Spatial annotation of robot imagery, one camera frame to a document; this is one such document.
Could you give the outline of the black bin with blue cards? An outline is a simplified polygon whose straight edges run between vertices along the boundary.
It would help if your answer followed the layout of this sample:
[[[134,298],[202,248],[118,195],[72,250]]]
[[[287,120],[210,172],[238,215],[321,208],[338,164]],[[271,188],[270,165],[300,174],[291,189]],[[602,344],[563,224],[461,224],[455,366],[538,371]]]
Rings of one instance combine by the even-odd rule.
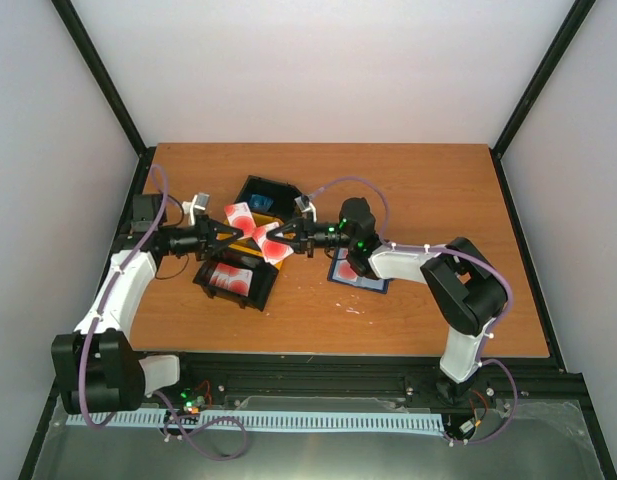
[[[302,195],[302,192],[289,183],[249,175],[234,202],[246,202],[248,204],[252,194],[265,195],[273,199],[273,205],[268,212],[250,209],[253,213],[276,217],[286,222],[296,216],[295,198]]]

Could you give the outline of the blue card holder wallet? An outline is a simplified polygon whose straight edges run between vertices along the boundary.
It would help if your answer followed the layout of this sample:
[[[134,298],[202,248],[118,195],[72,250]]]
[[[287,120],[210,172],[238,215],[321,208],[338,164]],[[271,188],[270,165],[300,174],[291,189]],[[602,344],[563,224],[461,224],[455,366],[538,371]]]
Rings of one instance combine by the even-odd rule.
[[[346,260],[347,250],[337,248],[331,258],[327,280],[350,287],[386,294],[389,288],[388,280],[375,280],[357,275]]]

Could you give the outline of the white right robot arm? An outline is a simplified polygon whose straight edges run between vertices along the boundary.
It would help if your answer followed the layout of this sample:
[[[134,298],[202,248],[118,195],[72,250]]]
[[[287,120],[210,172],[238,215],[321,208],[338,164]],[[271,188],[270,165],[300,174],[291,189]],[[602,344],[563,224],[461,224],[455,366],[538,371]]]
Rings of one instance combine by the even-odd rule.
[[[513,304],[511,286],[464,237],[441,245],[402,245],[376,231],[367,200],[345,200],[336,223],[320,223],[306,196],[299,217],[266,233],[266,239],[312,256],[316,248],[345,248],[346,261],[359,277],[403,280],[428,286],[449,326],[440,370],[457,384],[482,366],[482,353],[495,325]]]

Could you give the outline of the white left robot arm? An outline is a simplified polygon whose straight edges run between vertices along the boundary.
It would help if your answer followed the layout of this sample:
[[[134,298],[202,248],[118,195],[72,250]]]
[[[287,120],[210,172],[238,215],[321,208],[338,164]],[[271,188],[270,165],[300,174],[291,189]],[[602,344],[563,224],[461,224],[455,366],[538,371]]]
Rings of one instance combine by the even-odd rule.
[[[132,215],[113,243],[109,270],[95,300],[70,334],[55,337],[51,356],[55,381],[69,414],[137,410],[161,389],[174,402],[189,400],[196,378],[175,354],[142,356],[131,347],[141,299],[166,256],[193,254],[205,260],[240,239],[240,228],[210,218],[207,195],[194,197],[185,227],[166,224],[162,194],[140,194]]]

